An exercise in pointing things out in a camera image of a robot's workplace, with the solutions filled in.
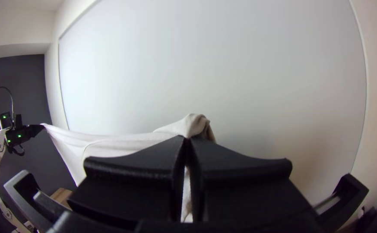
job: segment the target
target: white towel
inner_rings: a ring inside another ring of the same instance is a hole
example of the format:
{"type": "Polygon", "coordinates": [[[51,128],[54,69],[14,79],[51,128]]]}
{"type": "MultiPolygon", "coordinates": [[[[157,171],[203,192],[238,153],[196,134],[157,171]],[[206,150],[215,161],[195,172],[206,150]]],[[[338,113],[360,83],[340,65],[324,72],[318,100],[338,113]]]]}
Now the white towel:
{"type": "MultiPolygon", "coordinates": [[[[86,177],[83,162],[89,156],[119,157],[129,155],[170,139],[176,135],[186,138],[200,136],[215,142],[210,121],[202,114],[188,114],[185,118],[170,125],[154,130],[152,133],[131,135],[90,135],[71,132],[52,125],[42,124],[64,163],[69,169],[73,180],[78,186],[86,177]]],[[[188,169],[184,174],[183,204],[181,221],[191,222],[190,177],[188,169]]]]}

